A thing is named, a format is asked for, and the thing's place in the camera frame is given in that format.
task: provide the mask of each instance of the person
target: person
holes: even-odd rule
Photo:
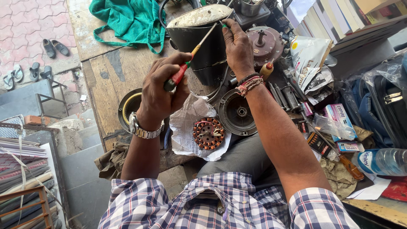
[[[253,48],[239,24],[232,19],[223,23],[230,28],[222,29],[227,61],[240,81],[255,73]],[[163,85],[191,59],[190,53],[178,53],[153,63],[136,113],[139,128],[159,130],[162,120],[182,107],[189,95],[187,77],[174,93]],[[302,134],[266,87],[253,86],[245,96],[258,134],[231,144],[171,201],[156,180],[159,138],[134,135],[121,180],[112,180],[99,228],[358,228]]]

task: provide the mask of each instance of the workbench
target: workbench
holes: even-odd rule
[[[170,46],[168,38],[165,39],[164,49],[160,55],[153,54],[147,45],[139,45],[137,48],[112,47],[97,42],[93,37],[93,30],[105,23],[90,14],[89,4],[90,1],[68,0],[68,10],[91,105],[106,152],[112,149],[113,142],[130,143],[132,138],[131,134],[122,129],[118,120],[117,110],[121,99],[128,92],[142,87],[143,79],[155,59],[168,57],[177,51]],[[185,1],[181,10],[179,6],[167,5],[169,7],[166,8],[166,12],[170,12],[167,14],[167,19],[178,17],[183,12],[192,9]],[[114,32],[111,30],[101,33],[100,37],[104,40],[122,42],[115,38]],[[156,50],[159,49],[158,45],[153,47]],[[189,69],[186,75],[188,75],[189,89],[197,95],[207,95],[216,89],[216,86],[203,86]],[[211,103],[216,110],[222,95],[228,90],[230,88],[225,81],[220,95]],[[161,150],[160,153],[160,172],[193,158],[176,155],[170,149]],[[344,203],[407,227],[405,203],[383,198],[376,201],[344,200]]]

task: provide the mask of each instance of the gray trousers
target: gray trousers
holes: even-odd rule
[[[207,162],[197,177],[221,172],[242,172],[252,175],[256,191],[277,186],[285,199],[276,168],[267,156],[258,133],[244,139],[236,139],[237,137],[239,136],[232,135],[227,152],[221,159]]]

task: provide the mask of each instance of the orange screwdriver handle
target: orange screwdriver handle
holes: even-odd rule
[[[359,169],[352,164],[352,162],[345,157],[345,155],[341,154],[339,155],[340,161],[343,163],[345,166],[346,170],[353,176],[353,178],[357,180],[362,180],[365,178],[365,175],[359,171]]]
[[[185,71],[188,68],[187,64],[181,64],[180,70],[173,74],[168,80],[164,82],[164,90],[172,91],[179,84],[181,79],[184,77]]]

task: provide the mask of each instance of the copper coil winding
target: copper coil winding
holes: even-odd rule
[[[222,144],[225,130],[218,120],[203,118],[195,124],[192,135],[200,148],[214,150]]]

